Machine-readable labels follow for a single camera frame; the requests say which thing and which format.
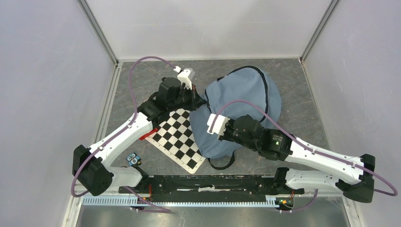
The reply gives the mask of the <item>black cap marker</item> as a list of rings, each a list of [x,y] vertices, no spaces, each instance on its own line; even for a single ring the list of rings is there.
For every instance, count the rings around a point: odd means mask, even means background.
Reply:
[[[195,100],[196,99],[196,86],[192,85],[192,98]]]

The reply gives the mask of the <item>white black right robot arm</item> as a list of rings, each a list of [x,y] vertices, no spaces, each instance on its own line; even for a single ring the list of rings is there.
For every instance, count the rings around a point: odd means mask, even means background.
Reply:
[[[370,154],[359,157],[338,154],[278,129],[265,128],[249,115],[236,120],[220,115],[208,130],[217,134],[219,140],[239,144],[268,160],[313,168],[306,173],[289,168],[277,170],[273,187],[279,193],[289,189],[326,189],[342,192],[346,198],[361,203],[373,200],[375,157]]]

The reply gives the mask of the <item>blue grey backpack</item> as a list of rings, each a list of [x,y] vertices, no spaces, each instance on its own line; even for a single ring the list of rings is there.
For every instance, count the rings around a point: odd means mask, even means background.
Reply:
[[[210,83],[201,98],[206,101],[189,115],[194,141],[201,155],[208,160],[229,156],[231,159],[225,166],[213,166],[216,170],[229,168],[235,161],[234,151],[240,144],[218,140],[216,135],[208,133],[207,122],[211,114],[218,112],[230,119],[250,115],[259,120],[264,128],[273,128],[273,123],[259,112],[256,107],[275,122],[278,121],[282,100],[275,82],[262,69],[255,66],[243,66],[231,71],[228,75]]]

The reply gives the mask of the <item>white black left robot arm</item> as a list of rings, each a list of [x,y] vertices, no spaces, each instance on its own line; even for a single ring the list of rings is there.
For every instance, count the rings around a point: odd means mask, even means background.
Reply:
[[[179,109],[194,111],[204,105],[194,84],[177,78],[163,78],[157,92],[140,104],[136,112],[121,126],[97,143],[77,146],[73,151],[71,194],[76,183],[86,192],[98,196],[109,188],[128,186],[136,192],[148,188],[148,179],[142,176],[137,165],[113,167],[112,162],[140,137],[167,121],[170,113]]]

